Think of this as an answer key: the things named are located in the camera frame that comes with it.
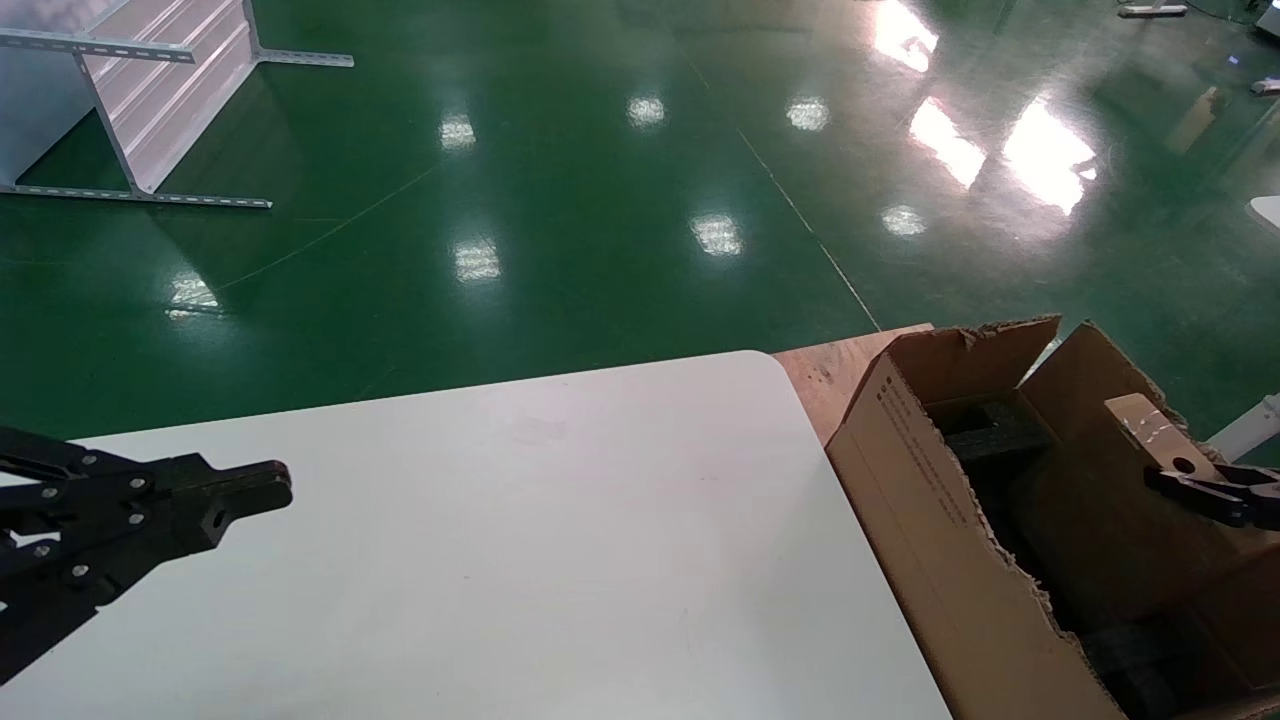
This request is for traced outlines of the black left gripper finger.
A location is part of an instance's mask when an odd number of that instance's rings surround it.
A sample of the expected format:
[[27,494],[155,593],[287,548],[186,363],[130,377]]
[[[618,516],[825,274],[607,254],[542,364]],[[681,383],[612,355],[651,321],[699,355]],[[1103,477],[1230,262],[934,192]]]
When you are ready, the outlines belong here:
[[216,469],[201,455],[137,461],[100,448],[5,427],[3,528],[20,536],[99,523],[159,520],[178,537],[219,538],[236,520],[291,505],[284,462]]
[[1,674],[9,683],[165,562],[215,550],[230,524],[287,507],[289,492],[168,498],[3,546]]

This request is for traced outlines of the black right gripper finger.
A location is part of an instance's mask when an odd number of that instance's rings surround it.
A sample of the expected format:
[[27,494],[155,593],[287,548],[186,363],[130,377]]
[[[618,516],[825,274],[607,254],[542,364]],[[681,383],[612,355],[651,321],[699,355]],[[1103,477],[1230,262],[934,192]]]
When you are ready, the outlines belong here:
[[1279,475],[1270,468],[1215,465],[1213,479],[1188,473],[1144,469],[1148,489],[1188,512],[1233,528],[1279,529]]

